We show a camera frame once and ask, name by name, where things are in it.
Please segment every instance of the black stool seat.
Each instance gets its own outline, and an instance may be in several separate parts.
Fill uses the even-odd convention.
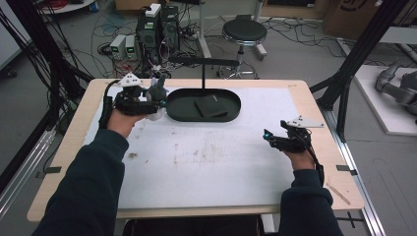
[[[260,23],[248,19],[235,19],[223,26],[223,36],[241,45],[254,46],[262,43],[267,29]]]

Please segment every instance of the dark sleeve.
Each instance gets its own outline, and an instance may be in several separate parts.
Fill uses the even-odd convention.
[[[318,172],[296,170],[294,177],[281,197],[280,235],[343,235],[331,209],[333,198],[320,185]]]
[[[129,144],[99,130],[77,153],[32,235],[113,235]]]

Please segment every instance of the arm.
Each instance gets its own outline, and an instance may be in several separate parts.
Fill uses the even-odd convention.
[[[125,138],[142,118],[113,110],[108,130],[99,130],[77,153],[32,235],[113,235]]]
[[[279,232],[286,235],[343,235],[331,209],[330,192],[320,184],[313,157],[307,151],[286,152],[295,180],[281,197]]]

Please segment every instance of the black oval tray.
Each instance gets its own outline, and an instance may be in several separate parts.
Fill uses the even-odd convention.
[[[195,103],[195,99],[215,94],[227,110],[227,114],[216,117],[204,117]],[[166,112],[169,117],[183,122],[228,122],[234,120],[240,112],[239,96],[231,90],[220,88],[180,88],[167,97]]]

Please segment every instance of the wooden table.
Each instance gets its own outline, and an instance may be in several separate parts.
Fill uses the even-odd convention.
[[[62,141],[51,166],[62,166],[59,173],[47,174],[30,207],[28,219],[40,221],[46,204],[56,191],[59,182],[65,175],[69,164],[73,161],[78,150],[84,143],[91,120],[101,102],[103,92],[112,80],[94,80],[89,84],[86,94],[77,113]],[[334,210],[360,209],[364,206],[362,197],[353,178],[348,171],[338,171],[336,165],[345,165],[338,146],[335,144],[326,122],[320,112],[309,88],[303,81],[281,80],[207,80],[207,88],[282,88],[288,89],[296,109],[304,117],[325,124],[324,128],[310,128],[313,137],[313,147],[320,163],[325,167],[325,187],[333,196]],[[149,86],[149,80],[144,80],[144,87]],[[166,87],[200,88],[201,80],[167,80]],[[163,217],[184,215],[221,215],[242,213],[276,213],[279,204],[272,206],[210,206],[210,207],[173,207],[119,210],[118,218]]]

